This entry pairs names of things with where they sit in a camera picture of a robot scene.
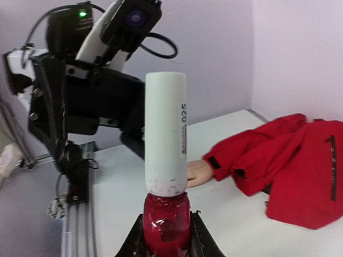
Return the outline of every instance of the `white cylinder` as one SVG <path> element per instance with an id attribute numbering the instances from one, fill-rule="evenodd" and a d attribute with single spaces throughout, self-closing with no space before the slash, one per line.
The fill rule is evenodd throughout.
<path id="1" fill-rule="evenodd" d="M 145 183 L 157 196 L 187 187 L 187 77 L 157 72 L 146 76 Z"/>

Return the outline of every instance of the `hand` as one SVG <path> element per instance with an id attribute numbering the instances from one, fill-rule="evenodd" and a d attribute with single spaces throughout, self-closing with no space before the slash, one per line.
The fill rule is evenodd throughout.
<path id="1" fill-rule="evenodd" d="M 187 187 L 194 187 L 205 184 L 214 175 L 211 166 L 204 160 L 189 162 L 187 165 Z"/>

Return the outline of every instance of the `green led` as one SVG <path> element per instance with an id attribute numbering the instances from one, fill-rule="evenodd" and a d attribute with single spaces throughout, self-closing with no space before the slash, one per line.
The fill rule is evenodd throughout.
<path id="1" fill-rule="evenodd" d="M 80 18 L 84 18 L 87 16 L 87 13 L 82 11 L 79 13 L 79 16 L 80 16 Z"/>

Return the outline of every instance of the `red cloth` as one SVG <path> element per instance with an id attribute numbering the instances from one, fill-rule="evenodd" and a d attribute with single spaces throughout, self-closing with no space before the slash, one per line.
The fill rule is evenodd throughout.
<path id="1" fill-rule="evenodd" d="M 321 228 L 343 216 L 343 123 L 291 115 L 226 139 L 204 157 L 251 196 L 272 183 L 266 214 Z"/>

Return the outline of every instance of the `red liquid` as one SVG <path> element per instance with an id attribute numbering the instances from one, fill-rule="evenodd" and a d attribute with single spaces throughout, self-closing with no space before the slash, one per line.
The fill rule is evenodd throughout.
<path id="1" fill-rule="evenodd" d="M 148 194 L 143 227 L 149 257 L 187 257 L 190 238 L 187 193 L 172 198 Z"/>

